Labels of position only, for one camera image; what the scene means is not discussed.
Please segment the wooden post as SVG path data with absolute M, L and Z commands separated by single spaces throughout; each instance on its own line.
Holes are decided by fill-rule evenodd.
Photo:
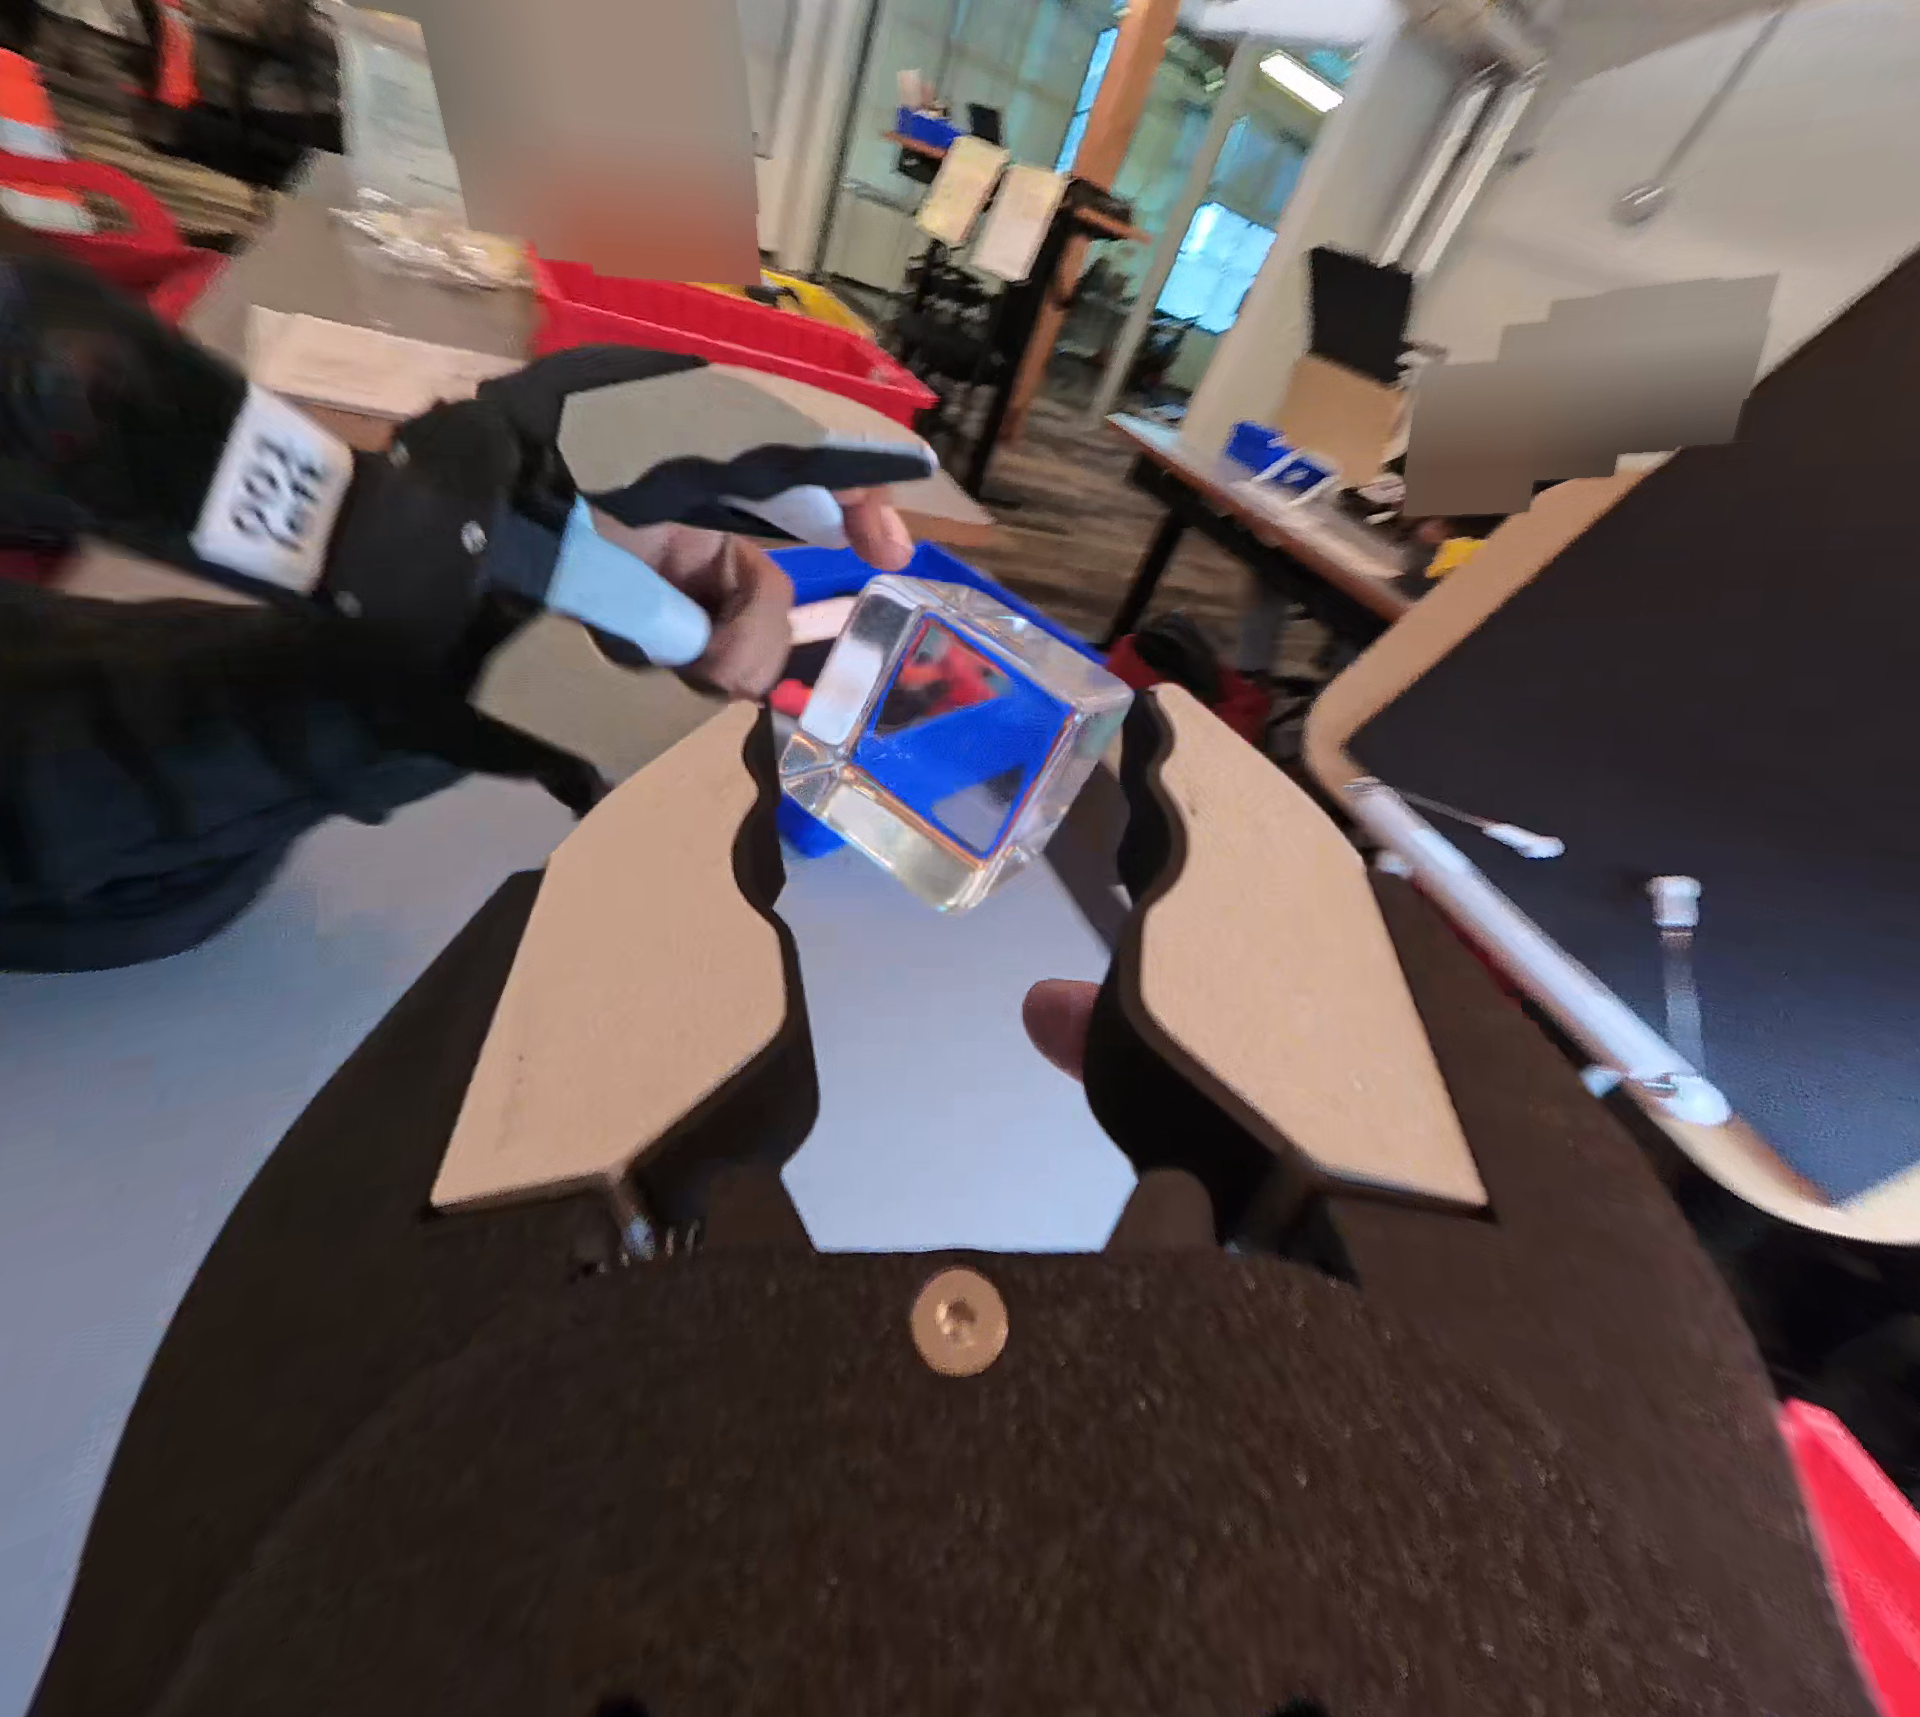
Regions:
M 1079 210 L 1093 194 L 1112 194 L 1117 186 L 1119 165 L 1126 162 L 1145 101 L 1152 92 L 1152 78 L 1164 63 L 1166 42 L 1178 25 L 1181 2 L 1184 0 L 1126 0 L 1117 16 L 1117 43 L 1069 159 L 1069 188 L 1061 204 L 1065 224 L 1048 233 L 1037 310 L 1021 354 L 1021 369 L 1007 386 L 1007 405 L 995 424 L 995 441 L 1004 448 L 1021 441 L 1026 413 L 1043 386 L 1075 279 L 1080 277 L 1093 227 L 1079 219 Z

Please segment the clear acrylic cube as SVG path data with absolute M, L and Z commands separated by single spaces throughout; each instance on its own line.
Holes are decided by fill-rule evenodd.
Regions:
M 781 830 L 973 910 L 1039 861 L 1130 709 L 1126 678 L 1015 601 L 872 576 L 781 743 Z

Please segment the black panel with pale frame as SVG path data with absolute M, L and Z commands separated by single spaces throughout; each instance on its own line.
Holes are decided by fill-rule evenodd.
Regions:
M 1379 778 L 1664 1022 L 1647 881 L 1701 885 L 1706 1177 L 1917 1244 L 1917 256 L 1748 395 L 1724 448 L 1564 484 L 1317 696 L 1305 763 Z

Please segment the small blue bin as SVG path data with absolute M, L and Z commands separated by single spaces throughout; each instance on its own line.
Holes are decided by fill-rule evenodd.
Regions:
M 1254 419 L 1232 422 L 1219 466 L 1226 480 L 1291 506 L 1328 496 L 1337 485 L 1337 469 L 1328 457 Z

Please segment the red tote bag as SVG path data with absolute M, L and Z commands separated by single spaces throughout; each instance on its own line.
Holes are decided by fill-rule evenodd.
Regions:
M 31 227 L 36 239 L 91 267 L 111 288 L 142 302 L 167 325 L 224 273 L 217 250 L 188 242 L 170 213 L 138 180 L 95 162 L 54 162 L 3 152 L 3 194 L 58 198 L 91 220 L 88 233 Z

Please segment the red bag with black top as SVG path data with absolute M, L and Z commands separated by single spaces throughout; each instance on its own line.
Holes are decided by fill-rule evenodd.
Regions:
M 1266 736 L 1269 694 L 1232 670 L 1185 612 L 1168 609 L 1117 634 L 1104 652 L 1104 667 L 1135 694 L 1152 688 L 1189 694 L 1250 745 Z

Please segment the large blue plastic bin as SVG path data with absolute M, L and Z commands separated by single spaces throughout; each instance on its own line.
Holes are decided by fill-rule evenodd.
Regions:
M 786 572 L 797 607 L 831 598 L 850 598 L 872 576 L 876 576 L 876 572 L 872 572 L 872 565 L 855 557 L 853 550 L 771 543 L 768 554 L 771 562 L 778 562 Z M 1069 626 L 1043 612 L 1043 607 L 1037 607 L 1035 601 L 1021 598 L 1010 589 L 997 586 L 992 576 L 988 576 L 981 568 L 963 561 L 951 550 L 942 550 L 931 540 L 920 540 L 916 543 L 909 565 L 904 572 L 906 576 L 966 586 L 981 594 L 985 598 L 995 601 L 997 607 L 1026 619 L 1032 626 L 1050 634 L 1061 645 L 1097 659 L 1093 644 L 1087 644 Z M 839 833 L 821 826 L 818 818 L 810 818 L 808 811 L 791 807 L 786 798 L 778 807 L 778 833 L 781 843 L 803 858 L 821 858 L 844 847 L 844 840 Z

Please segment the black standing desk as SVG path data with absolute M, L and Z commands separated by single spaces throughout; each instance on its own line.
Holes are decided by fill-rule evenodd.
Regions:
M 991 466 L 1015 430 L 1015 398 L 1039 328 L 1055 325 L 1080 288 L 1065 264 L 1093 242 L 1145 242 L 1145 233 L 1115 194 L 1069 176 L 1021 282 L 985 282 L 938 239 L 904 264 L 904 288 L 879 343 L 931 390 L 931 405 L 912 417 L 912 429 L 978 506 L 1021 506 L 988 488 Z

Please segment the hanging paper sheet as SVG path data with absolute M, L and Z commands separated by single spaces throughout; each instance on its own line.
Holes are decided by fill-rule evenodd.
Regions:
M 955 139 L 942 150 L 924 202 L 912 215 L 916 230 L 927 239 L 959 250 L 992 198 L 1007 159 L 1010 152 L 985 139 Z
M 1007 288 L 1026 284 L 1066 190 L 1066 175 L 1010 162 L 970 239 L 970 270 Z

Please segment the yellow plastic bin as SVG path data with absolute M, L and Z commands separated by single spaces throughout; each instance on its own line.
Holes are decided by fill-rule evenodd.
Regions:
M 839 335 L 876 343 L 876 332 L 862 314 L 857 314 L 832 290 L 810 279 L 778 267 L 762 267 L 755 284 L 742 288 L 742 295 L 763 310 L 800 314 L 810 324 L 831 325 Z

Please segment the person's left forearm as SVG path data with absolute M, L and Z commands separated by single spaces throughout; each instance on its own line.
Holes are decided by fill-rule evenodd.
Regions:
M 272 607 L 83 598 L 3 582 L 3 972 L 188 953 L 297 843 L 469 775 L 588 815 L 573 754 L 498 727 L 351 626 Z

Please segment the clear plastic bag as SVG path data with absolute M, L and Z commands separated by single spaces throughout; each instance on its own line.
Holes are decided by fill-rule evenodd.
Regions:
M 448 210 L 362 188 L 330 206 L 330 220 L 425 282 L 488 292 L 535 290 L 531 250 L 520 239 L 480 233 Z

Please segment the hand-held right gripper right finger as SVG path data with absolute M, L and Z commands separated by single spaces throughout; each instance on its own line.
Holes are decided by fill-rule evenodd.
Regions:
M 1185 689 L 1119 734 L 1128 910 L 1083 1094 L 1138 1178 L 1185 1177 L 1225 1247 L 1282 1247 L 1312 1200 L 1482 1219 L 1490 1192 L 1368 866 Z

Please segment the person's right hand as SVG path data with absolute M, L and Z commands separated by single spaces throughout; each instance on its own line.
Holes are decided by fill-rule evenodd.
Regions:
M 1097 982 L 1037 979 L 1021 1001 L 1021 1028 L 1026 1041 L 1069 1081 L 1083 1081 L 1087 1043 L 1097 997 Z

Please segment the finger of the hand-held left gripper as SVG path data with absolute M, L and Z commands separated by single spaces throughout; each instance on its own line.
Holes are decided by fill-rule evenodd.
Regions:
M 702 360 L 643 346 L 573 346 L 480 383 L 482 422 L 509 448 L 509 500 L 573 500 L 578 480 L 560 452 L 562 411 L 628 383 L 699 376 Z
M 919 441 L 757 445 L 728 457 L 657 457 L 632 484 L 588 492 L 592 513 L 643 531 L 683 524 L 722 531 L 749 518 L 793 540 L 847 540 L 844 496 L 938 474 L 935 452 Z

